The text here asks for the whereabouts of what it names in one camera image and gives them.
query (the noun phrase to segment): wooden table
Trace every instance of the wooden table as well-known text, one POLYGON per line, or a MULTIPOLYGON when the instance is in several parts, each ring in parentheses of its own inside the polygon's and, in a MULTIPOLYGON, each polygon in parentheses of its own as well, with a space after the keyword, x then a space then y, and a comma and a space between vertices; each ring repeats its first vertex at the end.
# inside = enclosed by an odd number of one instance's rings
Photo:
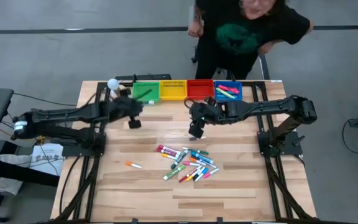
MULTIPOLYGON (((97 83, 83 82, 79 106, 96 91, 97 83)), ((265 84, 269 100, 286 97, 283 83, 266 81, 265 84)), ((245 101, 253 101, 251 88, 244 87, 243 95, 245 101)), ((274 115, 275 126, 286 117, 274 115)), ((206 126, 206 139, 198 141, 189 141, 190 115, 182 101, 161 101, 145 106, 140 115, 140 129, 129 129, 127 120, 111 123, 106 128, 108 145, 99 166, 92 222, 129 222, 132 218, 140 222, 213 222, 216 217, 223 217, 224 221, 274 220, 255 117, 233 125, 206 126), (164 181, 162 177, 171 172, 173 161, 156 152, 159 144, 174 149, 189 147, 208 151, 219 172, 199 182, 178 183, 178 179, 192 169, 187 167, 164 181), (140 164, 143 169, 126 166, 125 161, 140 164)), ((74 127, 84 125, 75 123, 74 127)), ((69 177, 63 207, 78 189, 81 160, 69 177)), ((73 161, 74 158, 69 158, 64 162, 51 218, 58 216, 60 194, 73 161)), ((315 216, 303 165, 293 156, 283 156, 282 161, 289 191, 306 212, 315 216)), ((282 195, 277 192, 285 217, 282 195)), ((84 217, 87 196, 85 193, 80 217, 84 217)))

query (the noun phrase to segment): white ball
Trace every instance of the white ball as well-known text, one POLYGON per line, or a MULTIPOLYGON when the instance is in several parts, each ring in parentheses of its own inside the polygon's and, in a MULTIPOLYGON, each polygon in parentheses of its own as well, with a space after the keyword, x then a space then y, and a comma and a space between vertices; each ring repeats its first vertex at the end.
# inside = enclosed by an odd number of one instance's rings
POLYGON ((107 82, 107 86, 110 90, 118 90, 119 82, 115 78, 112 78, 107 82))

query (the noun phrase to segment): concrete floor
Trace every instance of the concrete floor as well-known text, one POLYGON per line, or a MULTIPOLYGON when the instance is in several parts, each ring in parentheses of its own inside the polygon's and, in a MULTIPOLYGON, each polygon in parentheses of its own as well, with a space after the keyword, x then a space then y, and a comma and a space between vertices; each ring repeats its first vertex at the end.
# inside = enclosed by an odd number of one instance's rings
MULTIPOLYGON (((0 29, 186 26, 191 2, 0 0, 0 29)), ((358 1, 291 0, 290 5, 318 26, 358 25, 358 1)), ((76 103, 83 80, 149 72, 192 78, 194 43, 186 32, 0 35, 0 87, 76 103)), ((302 146, 318 216, 358 223, 358 155, 341 142, 343 123, 358 117, 358 30, 314 31, 297 45, 276 46, 266 58, 271 79, 283 80, 287 95, 313 100, 318 112, 315 124, 298 128, 306 136, 302 146)), ((258 63, 249 78, 261 78, 258 63)), ((19 96, 12 101, 11 114, 58 108, 19 96)), ((6 136, 0 133, 0 139, 6 136)), ((347 129, 346 139, 358 151, 358 129, 347 129)), ((15 209, 1 213, 10 213, 11 223, 47 220, 55 191, 25 184, 4 202, 15 209)))

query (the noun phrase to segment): white paper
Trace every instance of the white paper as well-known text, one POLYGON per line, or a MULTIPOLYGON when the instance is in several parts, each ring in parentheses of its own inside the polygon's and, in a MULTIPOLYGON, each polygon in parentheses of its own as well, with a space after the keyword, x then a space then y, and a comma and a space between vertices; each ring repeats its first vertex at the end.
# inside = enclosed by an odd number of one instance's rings
POLYGON ((62 152, 63 146, 59 144, 47 143, 43 144, 42 148, 41 146, 34 146, 30 169, 38 170, 52 175, 56 175, 57 171, 57 174, 60 176, 63 167, 62 152), (48 156, 50 164, 48 163, 45 155, 48 156))

